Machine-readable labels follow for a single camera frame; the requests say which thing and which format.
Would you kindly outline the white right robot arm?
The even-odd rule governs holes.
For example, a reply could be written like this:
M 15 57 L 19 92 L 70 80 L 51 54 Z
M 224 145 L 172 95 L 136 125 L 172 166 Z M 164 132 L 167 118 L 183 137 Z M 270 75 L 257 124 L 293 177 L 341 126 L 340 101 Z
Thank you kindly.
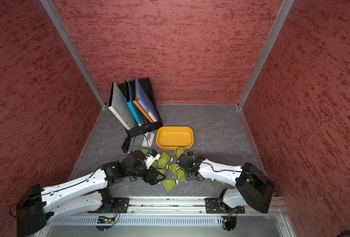
M 210 179 L 232 186 L 222 193 L 220 207 L 249 206 L 260 213 L 268 213 L 276 184 L 251 163 L 228 166 L 182 154 L 178 160 L 186 179 Z

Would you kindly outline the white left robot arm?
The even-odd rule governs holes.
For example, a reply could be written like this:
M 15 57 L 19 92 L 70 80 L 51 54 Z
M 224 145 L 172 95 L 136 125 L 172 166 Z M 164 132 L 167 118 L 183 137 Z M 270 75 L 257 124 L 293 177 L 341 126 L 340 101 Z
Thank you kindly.
M 16 206 L 17 236 L 27 237 L 65 214 L 100 212 L 112 207 L 113 197 L 108 187 L 122 179 L 142 178 L 156 185 L 166 177 L 152 164 L 161 155 L 156 150 L 146 154 L 134 151 L 120 161 L 102 164 L 94 172 L 56 186 L 30 186 Z

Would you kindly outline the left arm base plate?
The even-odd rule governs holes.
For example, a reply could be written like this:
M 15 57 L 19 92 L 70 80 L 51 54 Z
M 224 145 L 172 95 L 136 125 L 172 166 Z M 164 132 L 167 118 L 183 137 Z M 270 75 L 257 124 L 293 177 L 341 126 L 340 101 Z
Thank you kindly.
M 129 206 L 129 198 L 113 198 L 113 200 L 103 201 L 101 206 L 95 211 L 89 211 L 89 213 L 127 213 Z

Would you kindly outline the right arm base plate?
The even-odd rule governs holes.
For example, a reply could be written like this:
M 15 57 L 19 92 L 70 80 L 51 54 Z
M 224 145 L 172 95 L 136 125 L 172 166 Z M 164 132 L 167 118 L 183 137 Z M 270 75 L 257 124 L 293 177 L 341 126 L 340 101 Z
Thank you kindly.
M 244 206 L 229 207 L 219 198 L 205 198 L 206 213 L 208 214 L 244 214 Z

